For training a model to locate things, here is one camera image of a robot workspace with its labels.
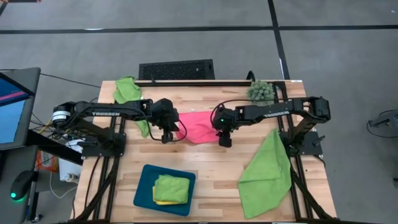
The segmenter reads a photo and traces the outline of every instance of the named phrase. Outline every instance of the black floor stripe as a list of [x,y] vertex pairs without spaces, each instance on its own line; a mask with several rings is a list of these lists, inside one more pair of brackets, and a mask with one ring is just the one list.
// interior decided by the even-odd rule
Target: black floor stripe
[[0,34],[103,34],[137,32],[259,31],[273,29],[274,28],[271,26],[148,27],[116,29],[0,30]]
[[280,66],[282,67],[282,75],[285,80],[290,80],[289,69],[287,68],[286,56],[282,37],[279,32],[278,20],[276,17],[275,6],[273,0],[268,0],[269,11],[271,13],[272,26],[274,28],[275,41],[278,50]]
[[0,6],[0,16],[1,16],[2,12],[4,12],[4,10],[6,9],[6,7],[7,7],[7,3],[6,3],[6,2],[3,2],[3,3],[1,4],[1,6]]
[[361,25],[361,26],[280,26],[279,30],[379,30],[398,29],[398,25]]

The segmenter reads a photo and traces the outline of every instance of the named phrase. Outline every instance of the wooden tabletop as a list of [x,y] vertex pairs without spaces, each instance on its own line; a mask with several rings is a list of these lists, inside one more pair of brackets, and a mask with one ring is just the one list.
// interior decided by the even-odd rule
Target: wooden tabletop
[[[285,81],[288,97],[303,97],[305,90],[301,81]],[[113,103],[114,81],[102,83],[98,102]],[[170,99],[179,113],[192,111],[211,111],[218,103],[226,100],[245,98],[245,86],[212,86],[212,87],[142,87],[144,98],[157,101]],[[247,102],[231,102],[227,107],[247,105]],[[293,115],[295,125],[300,121]],[[96,117],[94,123],[103,128],[108,127],[110,118]],[[238,179],[244,168],[250,163],[260,144],[268,133],[278,128],[277,119],[265,119],[254,126],[241,127],[231,138],[233,146],[229,149],[220,147],[217,142],[194,145],[187,140],[161,144],[150,138],[143,139],[132,121],[127,121],[125,132],[127,145],[125,154],[120,159],[119,171],[114,194],[111,215],[112,222],[250,222],[250,221],[294,221],[294,211],[290,193],[281,204],[256,218],[245,220],[239,193]],[[152,128],[154,136],[160,137],[161,131]],[[75,199],[76,215],[84,206],[88,179],[90,178],[96,158],[88,158],[78,184]],[[309,191],[327,213],[336,216],[328,180],[323,164],[313,156],[302,156],[303,168]],[[190,214],[179,217],[133,205],[141,171],[144,165],[151,164],[177,170],[193,172],[197,176]],[[101,173],[102,158],[95,169],[89,193],[89,201],[94,196]],[[298,190],[302,216],[305,216],[302,194]],[[104,194],[99,217],[105,214],[108,192]]]

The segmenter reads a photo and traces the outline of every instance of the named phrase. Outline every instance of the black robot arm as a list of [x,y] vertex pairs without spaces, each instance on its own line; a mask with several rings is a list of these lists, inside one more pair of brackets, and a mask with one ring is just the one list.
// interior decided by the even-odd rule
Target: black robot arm
[[57,129],[84,129],[88,135],[112,141],[114,131],[97,127],[83,120],[89,116],[119,116],[131,121],[147,119],[153,126],[163,129],[163,143],[172,141],[173,134],[171,132],[179,130],[175,125],[179,119],[178,112],[173,107],[173,103],[165,98],[155,103],[152,100],[128,101],[124,104],[67,102],[54,108],[52,123]]
[[322,97],[294,98],[286,102],[268,106],[237,106],[235,110],[227,109],[223,105],[218,107],[212,119],[213,127],[218,130],[219,145],[231,147],[230,133],[240,126],[257,124],[266,118],[273,118],[287,114],[297,114],[303,120],[288,132],[288,142],[293,147],[300,147],[305,134],[316,124],[330,120],[329,102]]

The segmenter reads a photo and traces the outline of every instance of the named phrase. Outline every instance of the pink cloth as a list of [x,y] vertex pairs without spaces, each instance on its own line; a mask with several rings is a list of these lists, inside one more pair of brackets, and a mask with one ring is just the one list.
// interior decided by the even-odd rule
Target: pink cloth
[[[218,141],[216,130],[211,126],[211,111],[180,113],[180,120],[187,127],[187,139],[195,144]],[[180,131],[177,137],[180,139],[184,136],[185,130],[180,123]]]

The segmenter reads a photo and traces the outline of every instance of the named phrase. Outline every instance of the green towel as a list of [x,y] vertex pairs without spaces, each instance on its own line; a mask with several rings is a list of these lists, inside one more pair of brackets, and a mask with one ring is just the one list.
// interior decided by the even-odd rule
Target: green towel
[[239,179],[244,217],[254,218],[277,207],[291,184],[290,161],[274,129]]
[[155,200],[162,202],[188,202],[189,180],[170,175],[159,175],[155,181]]
[[[134,77],[123,77],[116,81],[116,90],[113,93],[113,98],[119,104],[132,100],[140,100],[141,89],[134,84]],[[146,138],[149,134],[147,122],[136,121],[136,124],[141,130],[142,137]]]

